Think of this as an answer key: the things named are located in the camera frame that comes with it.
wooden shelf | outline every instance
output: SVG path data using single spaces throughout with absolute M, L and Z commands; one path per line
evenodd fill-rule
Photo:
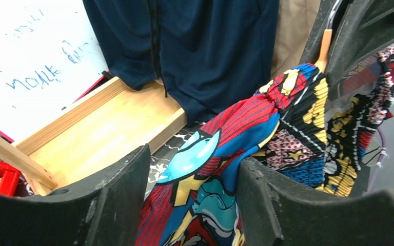
M 186 124 L 186 116 L 155 82 L 134 91 L 115 77 L 57 120 L 14 143 L 44 167 L 57 188 L 87 177 L 148 143 L 155 152 Z M 37 193 L 40 185 L 29 179 Z

blue fabric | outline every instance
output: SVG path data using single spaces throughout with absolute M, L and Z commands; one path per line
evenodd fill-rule
M 83 2 L 111 72 L 136 90 L 155 79 L 146 2 Z M 279 0 L 158 0 L 157 11 L 157 62 L 188 122 L 210 120 L 269 81 Z
M 324 181 L 324 165 L 324 156 L 312 157 L 297 167 L 280 170 L 279 172 L 298 183 L 315 188 L 320 186 Z

wooden easel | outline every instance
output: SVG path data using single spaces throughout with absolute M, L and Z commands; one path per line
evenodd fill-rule
M 183 109 L 155 82 L 141 91 L 115 77 L 32 136 L 7 143 L 0 158 L 20 170 L 36 194 L 81 180 L 137 148 L 155 152 L 186 124 Z

cartoon print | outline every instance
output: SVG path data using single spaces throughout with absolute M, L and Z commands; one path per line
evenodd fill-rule
M 303 90 L 313 93 L 313 86 L 306 88 L 318 80 L 308 78 L 317 75 L 311 64 L 297 66 L 261 88 L 265 93 L 230 106 L 202 126 L 145 200 L 136 245 L 244 245 L 235 197 L 241 160 L 273 137 L 281 115 L 309 95 Z
M 366 149 L 393 101 L 394 78 L 390 68 L 393 62 L 393 47 L 379 52 L 382 74 L 377 87 L 369 95 L 356 94 L 350 109 L 336 112 L 328 122 L 325 181 L 318 190 L 339 196 L 350 194 Z
M 213 137 L 203 137 L 196 131 L 175 154 L 158 183 L 171 182 L 195 172 L 212 156 L 219 140 L 219 131 Z
M 238 213 L 235 195 L 224 189 L 221 178 L 210 178 L 200 186 L 194 204 L 164 245 L 180 242 L 178 245 L 182 246 L 188 240 L 195 241 L 196 236 L 206 242 L 232 240 L 236 235 L 234 226 Z M 212 233 L 202 232 L 201 228 L 208 228 Z
M 300 65 L 291 71 L 283 77 L 282 93 L 291 93 L 289 84 L 293 80 L 306 81 L 308 86 L 292 98 L 293 103 L 282 113 L 277 132 L 266 145 L 264 164 L 315 188 L 324 181 L 327 144 L 324 106 L 328 85 L 324 75 L 312 65 Z

beige fabric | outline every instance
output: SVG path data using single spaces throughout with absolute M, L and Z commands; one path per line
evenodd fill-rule
M 271 77 L 298 65 L 321 0 L 280 0 Z

